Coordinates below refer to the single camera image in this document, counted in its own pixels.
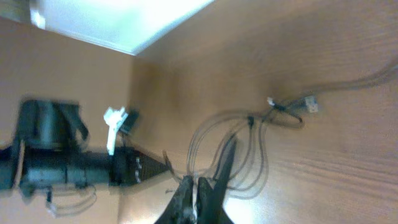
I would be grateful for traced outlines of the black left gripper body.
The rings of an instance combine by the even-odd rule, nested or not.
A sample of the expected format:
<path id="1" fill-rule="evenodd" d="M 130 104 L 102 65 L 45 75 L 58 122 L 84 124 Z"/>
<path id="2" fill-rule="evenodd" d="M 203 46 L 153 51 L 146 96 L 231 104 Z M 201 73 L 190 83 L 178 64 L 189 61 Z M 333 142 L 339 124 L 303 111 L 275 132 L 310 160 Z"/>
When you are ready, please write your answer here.
<path id="1" fill-rule="evenodd" d="M 169 170 L 158 157 L 134 147 L 117 147 L 109 158 L 109 184 L 112 186 L 130 187 Z"/>

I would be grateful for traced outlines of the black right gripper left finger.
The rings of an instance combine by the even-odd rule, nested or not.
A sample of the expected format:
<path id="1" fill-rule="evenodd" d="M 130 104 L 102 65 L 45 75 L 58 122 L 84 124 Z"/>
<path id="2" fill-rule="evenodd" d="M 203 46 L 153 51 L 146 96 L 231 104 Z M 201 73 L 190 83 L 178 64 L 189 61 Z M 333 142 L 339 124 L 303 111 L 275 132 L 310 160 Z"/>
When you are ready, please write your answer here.
<path id="1" fill-rule="evenodd" d="M 155 224 L 192 224 L 196 218 L 193 212 L 193 178 L 186 175 Z"/>

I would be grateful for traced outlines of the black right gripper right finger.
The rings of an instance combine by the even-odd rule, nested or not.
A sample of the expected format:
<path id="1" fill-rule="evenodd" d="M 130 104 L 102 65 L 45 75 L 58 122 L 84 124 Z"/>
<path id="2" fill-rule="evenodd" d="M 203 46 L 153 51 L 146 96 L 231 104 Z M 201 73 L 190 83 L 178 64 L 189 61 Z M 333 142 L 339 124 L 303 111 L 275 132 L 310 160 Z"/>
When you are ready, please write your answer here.
<path id="1" fill-rule="evenodd" d="M 199 224 L 233 224 L 223 208 L 226 194 L 226 183 L 217 183 L 213 188 L 208 180 L 200 177 L 197 192 L 197 223 Z"/>

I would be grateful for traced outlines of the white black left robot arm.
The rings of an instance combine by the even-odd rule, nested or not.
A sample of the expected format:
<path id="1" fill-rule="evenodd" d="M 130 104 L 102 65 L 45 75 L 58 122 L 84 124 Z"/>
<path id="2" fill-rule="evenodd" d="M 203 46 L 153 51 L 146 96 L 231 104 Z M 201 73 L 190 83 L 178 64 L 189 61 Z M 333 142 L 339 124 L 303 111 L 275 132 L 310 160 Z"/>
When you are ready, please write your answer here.
<path id="1" fill-rule="evenodd" d="M 139 114 L 109 108 L 106 152 L 87 149 L 90 133 L 74 102 L 26 99 L 21 102 L 14 138 L 1 149 L 1 190 L 18 187 L 30 200 L 46 195 L 55 217 L 77 215 L 97 199 L 96 186 L 130 187 L 171 172 L 168 157 L 159 161 L 125 144 L 116 145 Z"/>

